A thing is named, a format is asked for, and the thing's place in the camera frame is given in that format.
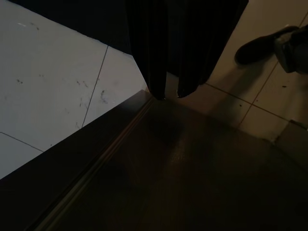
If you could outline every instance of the shoe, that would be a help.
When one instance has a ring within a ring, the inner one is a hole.
[[[288,26],[274,34],[258,37],[243,45],[235,54],[235,61],[240,65],[247,65],[260,61],[274,53],[274,41],[285,33],[298,30],[297,26]]]

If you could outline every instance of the white tile floor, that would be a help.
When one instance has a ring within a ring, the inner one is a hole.
[[[0,0],[0,178],[145,86],[132,56]]]

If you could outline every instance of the black curtain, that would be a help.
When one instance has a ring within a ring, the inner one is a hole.
[[[179,76],[179,98],[205,83],[247,3],[127,0],[132,54],[152,95],[165,97],[168,69]]]
[[[132,54],[157,99],[166,72],[185,97],[210,77],[248,0],[11,0]]]

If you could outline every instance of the dark wooden floor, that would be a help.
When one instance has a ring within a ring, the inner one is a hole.
[[[265,141],[155,102],[54,230],[308,230],[308,176]]]

